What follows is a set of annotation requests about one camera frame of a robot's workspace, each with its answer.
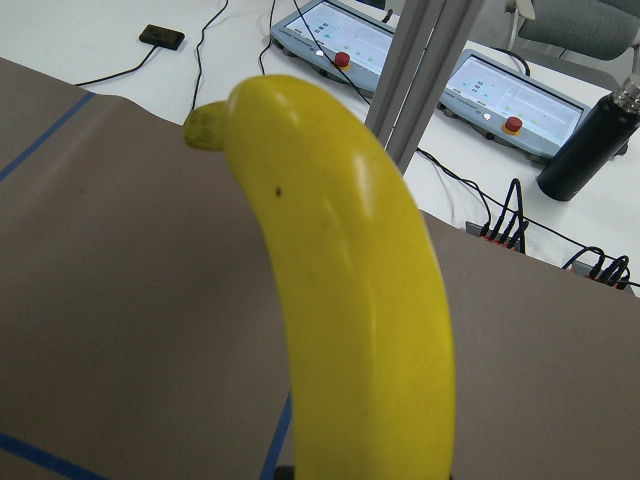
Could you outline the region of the right teach pendant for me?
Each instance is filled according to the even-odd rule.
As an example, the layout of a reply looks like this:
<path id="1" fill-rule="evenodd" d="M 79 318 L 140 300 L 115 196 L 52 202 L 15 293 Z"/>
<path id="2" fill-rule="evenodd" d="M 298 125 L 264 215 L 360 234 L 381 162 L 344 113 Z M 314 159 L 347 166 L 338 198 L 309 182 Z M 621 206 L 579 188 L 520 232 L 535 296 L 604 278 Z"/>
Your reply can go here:
<path id="1" fill-rule="evenodd" d="M 438 108 L 542 164 L 554 158 L 591 110 L 472 49 L 460 55 Z"/>

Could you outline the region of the small black device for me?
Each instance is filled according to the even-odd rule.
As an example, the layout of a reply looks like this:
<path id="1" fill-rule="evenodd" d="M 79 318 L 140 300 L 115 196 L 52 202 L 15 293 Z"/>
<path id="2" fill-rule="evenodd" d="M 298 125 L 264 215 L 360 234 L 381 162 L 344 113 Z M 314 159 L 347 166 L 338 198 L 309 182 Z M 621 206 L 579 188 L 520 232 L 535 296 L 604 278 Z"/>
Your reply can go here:
<path id="1" fill-rule="evenodd" d="M 184 41 L 185 34 L 166 27 L 148 24 L 142 30 L 138 39 L 152 46 L 176 51 Z"/>

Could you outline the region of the black water bottle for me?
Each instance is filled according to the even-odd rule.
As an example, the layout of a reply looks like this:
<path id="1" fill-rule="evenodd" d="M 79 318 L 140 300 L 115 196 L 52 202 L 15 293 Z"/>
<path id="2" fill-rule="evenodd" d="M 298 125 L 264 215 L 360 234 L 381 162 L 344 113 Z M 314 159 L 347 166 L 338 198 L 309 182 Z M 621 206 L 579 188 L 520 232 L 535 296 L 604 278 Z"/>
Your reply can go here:
<path id="1" fill-rule="evenodd" d="M 639 129 L 639 75 L 602 97 L 537 177 L 548 197 L 570 201 Z"/>

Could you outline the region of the teach pendant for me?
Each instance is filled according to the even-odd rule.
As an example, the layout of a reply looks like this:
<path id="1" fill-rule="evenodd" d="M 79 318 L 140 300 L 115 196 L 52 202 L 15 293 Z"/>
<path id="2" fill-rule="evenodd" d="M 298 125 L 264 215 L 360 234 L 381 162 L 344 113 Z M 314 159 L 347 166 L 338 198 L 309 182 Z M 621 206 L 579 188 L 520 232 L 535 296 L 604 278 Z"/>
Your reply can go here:
<path id="1" fill-rule="evenodd" d="M 460 55 L 438 108 L 542 164 L 554 158 L 591 110 L 472 49 Z"/>
<path id="2" fill-rule="evenodd" d="M 374 96 L 395 28 L 340 1 L 310 1 L 271 28 L 272 40 L 321 75 Z"/>

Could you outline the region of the left teach pendant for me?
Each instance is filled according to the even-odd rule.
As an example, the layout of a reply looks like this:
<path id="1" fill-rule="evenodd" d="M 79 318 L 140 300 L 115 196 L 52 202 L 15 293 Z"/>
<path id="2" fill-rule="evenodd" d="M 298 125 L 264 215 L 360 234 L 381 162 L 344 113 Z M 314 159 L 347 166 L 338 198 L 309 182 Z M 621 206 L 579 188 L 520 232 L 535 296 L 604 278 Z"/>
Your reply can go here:
<path id="1" fill-rule="evenodd" d="M 321 75 L 374 96 L 395 28 L 340 1 L 310 1 L 271 28 L 272 40 Z"/>

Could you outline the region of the brown paper table mat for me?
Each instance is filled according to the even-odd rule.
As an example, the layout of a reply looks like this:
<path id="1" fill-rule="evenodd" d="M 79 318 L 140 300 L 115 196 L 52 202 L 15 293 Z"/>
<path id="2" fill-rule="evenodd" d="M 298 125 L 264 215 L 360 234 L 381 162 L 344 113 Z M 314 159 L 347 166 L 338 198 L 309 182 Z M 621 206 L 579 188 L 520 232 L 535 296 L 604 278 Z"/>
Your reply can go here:
<path id="1" fill-rule="evenodd" d="M 639 302 L 427 216 L 457 479 L 635 479 Z M 293 463 L 281 312 L 215 154 L 1 64 L 1 475 L 259 479 Z"/>

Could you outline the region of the aluminium frame post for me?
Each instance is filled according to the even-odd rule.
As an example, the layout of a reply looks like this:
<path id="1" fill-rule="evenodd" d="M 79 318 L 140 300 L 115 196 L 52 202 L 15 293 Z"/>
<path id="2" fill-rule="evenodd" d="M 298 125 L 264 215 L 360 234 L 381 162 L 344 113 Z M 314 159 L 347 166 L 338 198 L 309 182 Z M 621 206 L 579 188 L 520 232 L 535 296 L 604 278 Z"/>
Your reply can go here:
<path id="1" fill-rule="evenodd" d="M 407 1 L 365 125 L 404 173 L 453 72 L 482 1 Z"/>

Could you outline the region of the grey office chair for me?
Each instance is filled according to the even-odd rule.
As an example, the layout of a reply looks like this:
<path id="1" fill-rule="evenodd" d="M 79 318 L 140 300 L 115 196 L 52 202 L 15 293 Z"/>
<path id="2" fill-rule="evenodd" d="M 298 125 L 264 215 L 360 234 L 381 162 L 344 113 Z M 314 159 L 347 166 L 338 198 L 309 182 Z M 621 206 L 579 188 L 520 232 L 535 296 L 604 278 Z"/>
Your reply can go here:
<path id="1" fill-rule="evenodd" d="M 516 37 L 610 61 L 639 49 L 637 1 L 506 1 Z"/>

